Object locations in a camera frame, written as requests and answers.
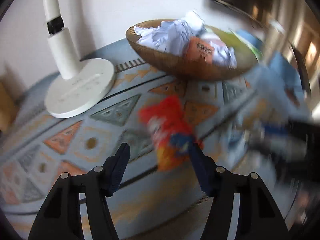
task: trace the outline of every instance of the orange packet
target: orange packet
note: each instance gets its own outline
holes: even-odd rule
[[[206,63],[212,63],[214,48],[208,43],[198,37],[191,37],[187,49],[186,58],[189,60],[197,61],[199,58],[204,58]]]

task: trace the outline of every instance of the basket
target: basket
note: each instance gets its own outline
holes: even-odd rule
[[[173,21],[170,19],[152,20],[138,23],[135,26],[140,28],[158,27],[162,21]],[[211,28],[220,39],[228,46],[235,50],[237,68],[229,69],[227,67],[215,64],[207,64],[204,59],[198,61],[187,60],[183,57],[173,55],[171,53],[160,52],[142,45],[137,44],[137,40],[141,38],[134,31],[134,26],[130,27],[125,36],[131,47],[138,55],[150,65],[169,74],[175,75],[183,79],[196,79],[205,81],[220,81],[232,79],[247,72],[257,64],[257,58],[254,53],[242,43],[233,33],[226,33],[217,28]]]

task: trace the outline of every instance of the lamp base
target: lamp base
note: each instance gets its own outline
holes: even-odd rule
[[[95,58],[82,63],[84,67],[78,75],[69,80],[60,75],[50,85],[44,104],[52,116],[68,118],[81,114],[112,88],[115,67],[110,61]]]

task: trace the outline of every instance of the wall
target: wall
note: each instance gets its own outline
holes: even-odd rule
[[[209,25],[254,31],[246,17],[208,0],[59,0],[79,57],[125,38],[132,25],[150,19],[179,18],[196,9]],[[47,45],[42,0],[15,0],[0,22],[0,70],[9,93],[25,90],[57,71]]]

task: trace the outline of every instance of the silver rivet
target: silver rivet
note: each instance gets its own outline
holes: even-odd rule
[[[255,173],[255,172],[253,172],[253,173],[250,174],[250,177],[253,178],[253,179],[257,179],[257,178],[259,178],[259,175],[257,173]]]
[[[103,167],[102,166],[97,166],[93,169],[95,172],[100,172],[103,170]]]
[[[224,173],[226,170],[225,170],[224,167],[218,166],[218,167],[216,168],[216,171],[219,172],[219,173]]]
[[[62,174],[60,175],[60,178],[66,179],[68,176],[69,176],[69,173],[64,172],[64,173],[62,173]]]

